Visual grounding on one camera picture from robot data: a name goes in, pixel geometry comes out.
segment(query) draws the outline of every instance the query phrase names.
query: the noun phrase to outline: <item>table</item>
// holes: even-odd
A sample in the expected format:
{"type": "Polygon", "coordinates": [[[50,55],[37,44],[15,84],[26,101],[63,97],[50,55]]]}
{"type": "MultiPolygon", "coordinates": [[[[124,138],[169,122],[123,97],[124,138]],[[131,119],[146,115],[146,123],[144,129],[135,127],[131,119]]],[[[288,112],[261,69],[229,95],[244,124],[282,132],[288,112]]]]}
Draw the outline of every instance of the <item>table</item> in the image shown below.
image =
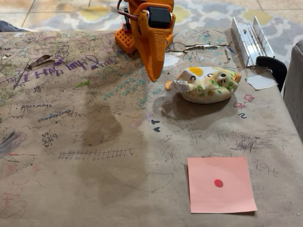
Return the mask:
{"type": "Polygon", "coordinates": [[[174,36],[152,83],[109,31],[1,34],[1,226],[300,226],[303,148],[277,87],[245,82],[258,71],[230,29],[174,36]],[[242,81],[228,100],[190,103],[164,90],[190,66],[242,81]],[[187,157],[240,156],[258,211],[191,214],[187,157]]]}

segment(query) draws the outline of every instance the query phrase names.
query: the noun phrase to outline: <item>lucky cat figurine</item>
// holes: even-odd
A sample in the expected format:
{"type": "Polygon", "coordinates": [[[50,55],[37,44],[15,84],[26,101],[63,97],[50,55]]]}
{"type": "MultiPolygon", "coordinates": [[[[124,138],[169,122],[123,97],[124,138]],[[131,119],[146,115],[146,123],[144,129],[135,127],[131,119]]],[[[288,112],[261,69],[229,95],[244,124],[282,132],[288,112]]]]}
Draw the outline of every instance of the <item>lucky cat figurine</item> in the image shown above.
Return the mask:
{"type": "MultiPolygon", "coordinates": [[[[188,83],[189,91],[180,92],[183,98],[207,104],[231,97],[239,86],[241,75],[218,67],[194,67],[183,70],[176,80],[188,83]]],[[[170,91],[173,86],[174,81],[168,81],[165,90],[170,91]]]]}

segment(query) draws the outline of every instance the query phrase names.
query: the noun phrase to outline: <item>sticky note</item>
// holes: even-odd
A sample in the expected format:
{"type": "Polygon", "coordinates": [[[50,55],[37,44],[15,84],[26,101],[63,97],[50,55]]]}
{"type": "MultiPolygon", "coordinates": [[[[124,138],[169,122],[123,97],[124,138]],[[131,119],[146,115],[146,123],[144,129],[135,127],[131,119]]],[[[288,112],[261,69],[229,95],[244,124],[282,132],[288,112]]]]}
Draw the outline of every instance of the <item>sticky note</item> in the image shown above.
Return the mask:
{"type": "Polygon", "coordinates": [[[245,157],[189,157],[191,213],[257,210],[245,157]]]}
{"type": "Polygon", "coordinates": [[[188,82],[184,80],[174,80],[175,87],[178,92],[188,92],[191,91],[188,82]]]}

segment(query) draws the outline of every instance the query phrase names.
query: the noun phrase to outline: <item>white paper scrap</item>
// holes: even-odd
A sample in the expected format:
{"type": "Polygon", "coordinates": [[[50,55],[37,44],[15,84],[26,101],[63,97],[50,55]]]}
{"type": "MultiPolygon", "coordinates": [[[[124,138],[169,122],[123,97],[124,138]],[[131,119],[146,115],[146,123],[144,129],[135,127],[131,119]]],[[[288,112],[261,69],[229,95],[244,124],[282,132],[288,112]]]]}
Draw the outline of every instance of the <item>white paper scrap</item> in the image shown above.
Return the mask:
{"type": "Polygon", "coordinates": [[[17,38],[22,38],[22,36],[24,35],[25,33],[16,33],[14,35],[14,37],[17,37],[17,38]]]}
{"type": "Polygon", "coordinates": [[[278,85],[271,72],[264,72],[260,75],[246,78],[246,82],[252,85],[256,90],[270,88],[278,85]]]}
{"type": "Polygon", "coordinates": [[[174,80],[174,83],[176,85],[176,88],[178,92],[188,92],[191,91],[188,82],[184,80],[174,80]]]}

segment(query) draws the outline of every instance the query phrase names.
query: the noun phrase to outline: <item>floor tile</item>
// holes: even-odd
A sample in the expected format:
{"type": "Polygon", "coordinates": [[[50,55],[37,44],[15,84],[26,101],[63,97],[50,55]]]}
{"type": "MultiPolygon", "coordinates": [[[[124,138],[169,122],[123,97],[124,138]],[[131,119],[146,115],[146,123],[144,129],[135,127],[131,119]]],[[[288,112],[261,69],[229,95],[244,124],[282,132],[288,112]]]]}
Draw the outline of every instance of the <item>floor tile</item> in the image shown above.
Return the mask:
{"type": "Polygon", "coordinates": [[[27,13],[34,0],[0,0],[0,13],[27,13]]]}
{"type": "Polygon", "coordinates": [[[259,0],[264,10],[303,9],[303,0],[259,0]]]}
{"type": "Polygon", "coordinates": [[[29,13],[23,27],[31,27],[48,18],[64,13],[29,13]]]}
{"type": "Polygon", "coordinates": [[[212,2],[224,2],[224,3],[230,3],[250,9],[261,10],[261,7],[259,6],[257,0],[212,0],[212,2]]]}
{"type": "Polygon", "coordinates": [[[284,17],[293,22],[303,25],[303,10],[266,10],[266,12],[284,17]]]}
{"type": "Polygon", "coordinates": [[[30,12],[73,12],[89,6],[89,0],[35,0],[30,12]]]}
{"type": "Polygon", "coordinates": [[[26,17],[27,13],[0,13],[1,20],[16,27],[21,27],[26,17]]]}

